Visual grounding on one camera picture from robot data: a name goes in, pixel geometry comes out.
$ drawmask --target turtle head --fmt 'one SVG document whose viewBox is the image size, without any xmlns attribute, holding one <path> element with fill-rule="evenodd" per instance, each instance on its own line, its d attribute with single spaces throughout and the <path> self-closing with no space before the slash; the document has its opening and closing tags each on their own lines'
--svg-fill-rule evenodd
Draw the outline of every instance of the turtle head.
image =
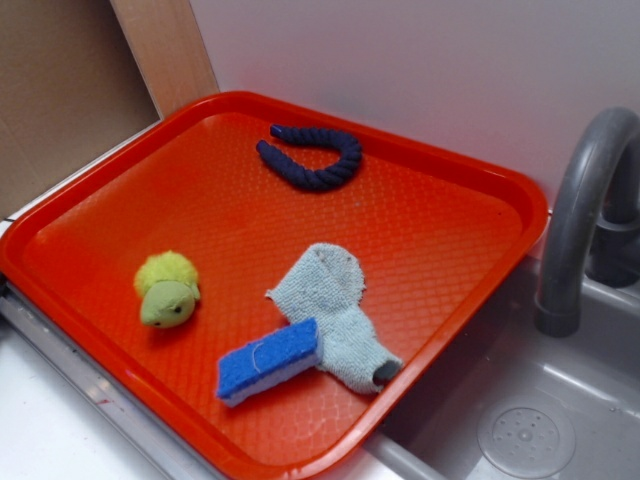
<svg viewBox="0 0 640 480">
<path fill-rule="evenodd" d="M 200 298 L 195 288 L 194 291 L 192 287 L 174 281 L 153 285 L 142 300 L 140 319 L 143 325 L 169 328 L 186 322 Z"/>
</svg>

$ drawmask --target drain cover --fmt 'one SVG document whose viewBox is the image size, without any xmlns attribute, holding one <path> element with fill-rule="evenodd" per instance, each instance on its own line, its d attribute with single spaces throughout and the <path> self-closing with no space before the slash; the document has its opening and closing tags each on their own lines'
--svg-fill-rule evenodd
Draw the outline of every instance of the drain cover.
<svg viewBox="0 0 640 480">
<path fill-rule="evenodd" d="M 478 423 L 485 457 L 516 478 L 543 478 L 562 470 L 575 451 L 575 433 L 557 406 L 542 399 L 510 397 L 489 408 Z"/>
</svg>

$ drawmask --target blue rope toy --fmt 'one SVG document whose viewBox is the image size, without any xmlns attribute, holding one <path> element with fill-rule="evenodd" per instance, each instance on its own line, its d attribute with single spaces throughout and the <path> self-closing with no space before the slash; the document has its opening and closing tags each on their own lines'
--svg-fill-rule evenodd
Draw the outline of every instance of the blue rope toy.
<svg viewBox="0 0 640 480">
<path fill-rule="evenodd" d="M 303 190 L 327 191 L 340 187 L 355 175 L 362 159 L 360 142 L 351 134 L 327 128 L 295 128 L 272 125 L 272 137 L 291 145 L 328 147 L 340 151 L 340 159 L 325 169 L 309 170 L 281 150 L 260 140 L 256 150 L 272 170 Z"/>
</svg>

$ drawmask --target green turtle toy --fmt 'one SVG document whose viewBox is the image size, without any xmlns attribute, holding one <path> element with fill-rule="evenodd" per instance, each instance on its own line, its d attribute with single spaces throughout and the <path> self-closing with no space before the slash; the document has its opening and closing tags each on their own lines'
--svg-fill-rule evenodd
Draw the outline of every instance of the green turtle toy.
<svg viewBox="0 0 640 480">
<path fill-rule="evenodd" d="M 183 255 L 152 255 L 136 273 L 133 285 L 142 298 L 140 320 L 156 328 L 186 322 L 200 300 L 198 271 Z"/>
</svg>

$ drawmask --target orange plastic tray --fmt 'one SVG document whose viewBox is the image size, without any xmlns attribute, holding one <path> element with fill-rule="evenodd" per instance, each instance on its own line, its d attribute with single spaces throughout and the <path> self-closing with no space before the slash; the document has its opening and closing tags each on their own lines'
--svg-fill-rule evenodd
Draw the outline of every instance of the orange plastic tray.
<svg viewBox="0 0 640 480">
<path fill-rule="evenodd" d="M 272 123 L 331 127 L 363 146 L 356 177 L 296 190 L 255 145 L 309 168 L 337 152 L 270 139 Z M 181 110 L 36 206 L 1 240 L 0 270 L 73 340 L 234 478 L 304 478 L 343 459 L 383 419 L 538 239 L 547 220 L 524 176 L 249 93 Z M 285 326 L 265 298 L 306 248 L 353 253 L 361 308 L 406 363 L 377 396 L 311 369 L 229 409 L 217 361 Z M 132 282 L 175 250 L 200 272 L 202 301 L 170 330 L 144 327 Z"/>
</svg>

